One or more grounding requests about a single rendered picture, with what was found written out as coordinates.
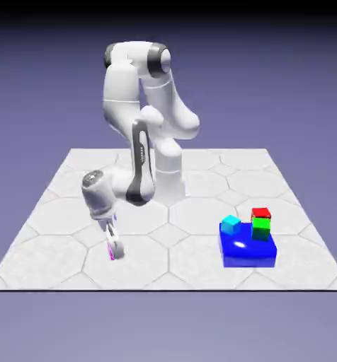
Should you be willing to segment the small red cube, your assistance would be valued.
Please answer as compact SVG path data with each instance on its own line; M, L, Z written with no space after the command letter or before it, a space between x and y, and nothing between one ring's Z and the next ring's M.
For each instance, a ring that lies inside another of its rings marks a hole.
M271 219L271 213L269 212L268 208L252 208L251 210L251 220L254 218L267 218Z

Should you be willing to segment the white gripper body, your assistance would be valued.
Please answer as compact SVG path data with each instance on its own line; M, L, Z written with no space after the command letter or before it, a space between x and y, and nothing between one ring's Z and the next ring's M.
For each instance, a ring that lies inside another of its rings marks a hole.
M118 232L113 227L113 224L109 221L106 222L105 234L108 242L110 242L113 247L115 259L122 259L125 255L124 245L119 241Z

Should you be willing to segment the small cyan cube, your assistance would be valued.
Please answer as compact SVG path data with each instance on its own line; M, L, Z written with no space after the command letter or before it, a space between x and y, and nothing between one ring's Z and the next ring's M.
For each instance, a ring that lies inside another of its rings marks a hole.
M235 235L241 230L241 220L233 215L222 219L220 230L228 235Z

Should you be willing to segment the large blue box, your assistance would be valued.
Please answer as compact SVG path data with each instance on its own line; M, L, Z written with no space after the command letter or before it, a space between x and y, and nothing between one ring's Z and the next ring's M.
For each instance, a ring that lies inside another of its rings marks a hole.
M230 235L219 224L219 247L224 267L272 268L275 266L277 247L271 234L268 239L255 240L251 223L242 223L240 231Z

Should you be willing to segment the small green cube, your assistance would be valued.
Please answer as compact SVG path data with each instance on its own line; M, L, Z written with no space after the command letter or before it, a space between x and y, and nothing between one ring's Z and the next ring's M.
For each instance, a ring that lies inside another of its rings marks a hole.
M269 218L253 218L251 222L251 237L253 240L267 241L270 235Z

